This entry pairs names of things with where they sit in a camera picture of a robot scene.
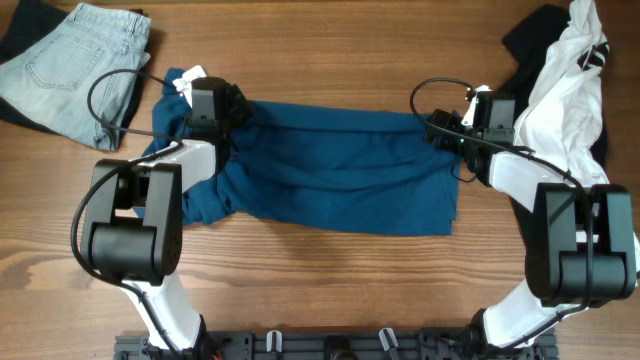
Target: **wooden table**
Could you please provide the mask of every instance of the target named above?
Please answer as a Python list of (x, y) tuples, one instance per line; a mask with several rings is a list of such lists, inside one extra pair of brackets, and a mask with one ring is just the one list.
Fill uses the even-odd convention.
[[(153, 74), (201, 64), (251, 99), (408, 111), (411, 89), (428, 77), (492, 86), (509, 78), (516, 63), (501, 38), (544, 2), (143, 8), (153, 20)], [(608, 173), (633, 193), (638, 210), (640, 2), (598, 5), (612, 46), (603, 73)], [(0, 33), (14, 6), (0, 4)], [(464, 109), (455, 87), (425, 93), (424, 110)], [(150, 129), (159, 98), (160, 87), (148, 83), (132, 127)], [(68, 235), (95, 162), (135, 157), (148, 143), (126, 136), (117, 153), (103, 153), (0, 122), (0, 358), (110, 359), (114, 336), (144, 329), (119, 290), (82, 272)], [(638, 212), (633, 220), (640, 229)], [(523, 278), (524, 248), (508, 199), (477, 182), (460, 185), (450, 237), (339, 233), (246, 214), (192, 226), (184, 237), (179, 270), (212, 330), (462, 326)], [(557, 327), (562, 358), (640, 358), (639, 317), (636, 293), (566, 320)]]

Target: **black fabric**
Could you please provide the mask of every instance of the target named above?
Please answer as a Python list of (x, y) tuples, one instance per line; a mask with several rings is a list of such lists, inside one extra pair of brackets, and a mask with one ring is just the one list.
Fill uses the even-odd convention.
[[(543, 5), (502, 39), (504, 46), (518, 62), (518, 70), (498, 91), (514, 96), (516, 118), (529, 106), (529, 95), (544, 67), (547, 48), (560, 39), (569, 20), (571, 16), (566, 9)], [(603, 121), (602, 132), (590, 149), (594, 160), (602, 168), (605, 168), (608, 147), (607, 126)]]
[[(142, 14), (142, 10), (139, 9), (132, 11)], [(67, 12), (45, 4), (40, 0), (20, 0), (11, 18), (9, 29), (0, 40), (0, 64), (22, 54), (42, 40), (60, 25), (67, 15)], [(124, 112), (122, 127), (129, 127), (133, 116), (138, 111), (138, 106), (142, 99), (143, 84), (143, 79), (138, 77), (134, 83), (131, 100)], [(54, 134), (46, 126), (31, 121), (22, 115), (2, 98), (0, 98), (0, 119), (26, 128)]]

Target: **denim fabric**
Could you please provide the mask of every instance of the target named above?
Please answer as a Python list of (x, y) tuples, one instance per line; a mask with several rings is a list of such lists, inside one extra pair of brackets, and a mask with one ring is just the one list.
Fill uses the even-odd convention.
[[(144, 64), (150, 28), (142, 15), (79, 4), (49, 35), (0, 66), (0, 97), (54, 132), (115, 150), (119, 134), (91, 117), (87, 93), (100, 75)], [(101, 82), (91, 102), (96, 113), (121, 125), (134, 81), (132, 74), (118, 74)]]
[[(184, 73), (170, 69), (171, 83)], [(235, 129), (232, 156), (216, 177), (183, 194), (183, 224), (211, 224), (236, 211), (324, 229), (449, 235), (459, 158), (424, 141), (412, 114), (252, 101)], [(176, 135), (191, 107), (165, 86), (153, 131)], [(145, 151), (165, 148), (155, 138)]]

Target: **white cloth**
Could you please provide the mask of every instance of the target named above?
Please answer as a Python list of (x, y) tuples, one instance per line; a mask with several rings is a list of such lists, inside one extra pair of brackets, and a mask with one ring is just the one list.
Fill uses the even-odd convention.
[(583, 71), (578, 58), (607, 41), (593, 0), (576, 0), (571, 21), (547, 50), (545, 66), (515, 123), (514, 145), (571, 171), (584, 185), (608, 184), (589, 148), (602, 131), (601, 67)]

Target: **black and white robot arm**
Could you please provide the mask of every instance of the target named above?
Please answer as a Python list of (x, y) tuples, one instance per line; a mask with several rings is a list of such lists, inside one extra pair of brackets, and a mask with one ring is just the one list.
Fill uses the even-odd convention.
[[(202, 120), (199, 125), (196, 122), (196, 128), (200, 126), (200, 130), (208, 123), (205, 120), (219, 120), (218, 130), (207, 130), (205, 126), (205, 131), (199, 133), (206, 136), (201, 136), (200, 140), (172, 143), (170, 147), (175, 147), (175, 151), (114, 176), (89, 201), (85, 215), (81, 246), (85, 261), (114, 283), (139, 290), (146, 299), (148, 306), (141, 302), (139, 294), (124, 290), (149, 330), (148, 340), (139, 345), (140, 354), (151, 358), (222, 360), (216, 352), (219, 344), (216, 345), (208, 335), (204, 319), (191, 305), (175, 272), (182, 247), (182, 193), (219, 173), (228, 158), (225, 148), (228, 142), (217, 138), (224, 127), (220, 121), (224, 114), (214, 109), (231, 106), (220, 106), (225, 98), (216, 97), (215, 91), (209, 90), (207, 86), (198, 89), (194, 84), (194, 94), (202, 97), (194, 97), (192, 118)], [(214, 106), (199, 105), (212, 99)], [(485, 100), (501, 101), (490, 97)], [(472, 134), (480, 139), (487, 135), (494, 140), (497, 138), (499, 143), (505, 139), (504, 134), (508, 138), (512, 119), (507, 128), (493, 126), (502, 115), (493, 113), (492, 116), (490, 110), (484, 112), (489, 118), (481, 118), (482, 124), (470, 127), (463, 126), (461, 118), (442, 111), (436, 111), (430, 121), (435, 129)], [(250, 111), (242, 113), (246, 117)], [(451, 134), (445, 136), (437, 131), (430, 132), (427, 138), (430, 141), (437, 139), (440, 148), (461, 155), (481, 182), (513, 199), (527, 250), (526, 279), (504, 300), (474, 316), (455, 340), (460, 345), (456, 346), (456, 351), (461, 356), (472, 359), (479, 354), (496, 355), (502, 351), (510, 354), (531, 346), (538, 335), (565, 316), (631, 295), (636, 286), (636, 266), (640, 262), (632, 229), (631, 201), (624, 188), (593, 186), (587, 197), (588, 204), (585, 204), (576, 193), (578, 189), (567, 184), (561, 175), (526, 157), (513, 152), (486, 151), (471, 142), (460, 142)], [(94, 170), (94, 183), (121, 163), (99, 162)], [(145, 207), (144, 218), (121, 218), (115, 213), (116, 209), (133, 206)], [(585, 206), (589, 207), (593, 219), (594, 245), (589, 264), (586, 227), (579, 215)], [(591, 267), (589, 276), (587, 265)], [(585, 304), (585, 294), (589, 297), (588, 304)], [(402, 359), (392, 330), (383, 329), (379, 340), (380, 351), (392, 360)], [(283, 348), (280, 332), (271, 332), (262, 341), (266, 345), (260, 346), (266, 347), (266, 353), (272, 353), (274, 359), (281, 359), (283, 352), (286, 354), (287, 340), (285, 337)], [(327, 343), (335, 341), (341, 340), (331, 336), (325, 338), (325, 354)], [(247, 355), (248, 347), (244, 350), (244, 355), (238, 359), (233, 358), (231, 352), (226, 357), (229, 360), (262, 359), (258, 355), (253, 358)], [(315, 359), (311, 352), (305, 351), (291, 359), (306, 360), (307, 355), (309, 360)], [(365, 354), (369, 353), (358, 354), (354, 350), (344, 356), (368, 360), (366, 356), (369, 355)]]

